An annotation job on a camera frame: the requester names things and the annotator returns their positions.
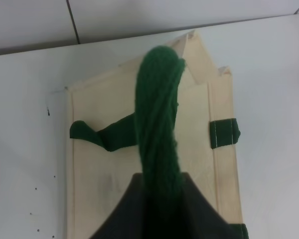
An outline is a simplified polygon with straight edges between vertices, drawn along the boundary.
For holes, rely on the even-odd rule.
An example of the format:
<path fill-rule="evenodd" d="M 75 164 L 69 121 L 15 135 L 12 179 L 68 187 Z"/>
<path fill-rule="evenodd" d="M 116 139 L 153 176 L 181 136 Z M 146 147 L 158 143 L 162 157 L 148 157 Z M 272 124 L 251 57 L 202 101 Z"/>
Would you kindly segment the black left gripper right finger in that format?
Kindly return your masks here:
<path fill-rule="evenodd" d="M 158 208 L 149 201 L 150 239 L 240 239 L 201 194 L 188 173 L 182 173 L 181 195 L 176 203 Z"/>

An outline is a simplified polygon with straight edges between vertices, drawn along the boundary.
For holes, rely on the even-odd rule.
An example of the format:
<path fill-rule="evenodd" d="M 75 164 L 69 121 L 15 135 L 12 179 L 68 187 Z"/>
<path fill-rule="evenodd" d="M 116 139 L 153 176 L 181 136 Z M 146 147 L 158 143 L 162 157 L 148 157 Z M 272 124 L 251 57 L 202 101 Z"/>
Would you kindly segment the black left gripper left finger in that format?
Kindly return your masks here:
<path fill-rule="evenodd" d="M 92 239 L 142 239 L 147 198 L 143 175 L 135 173 L 123 197 Z"/>

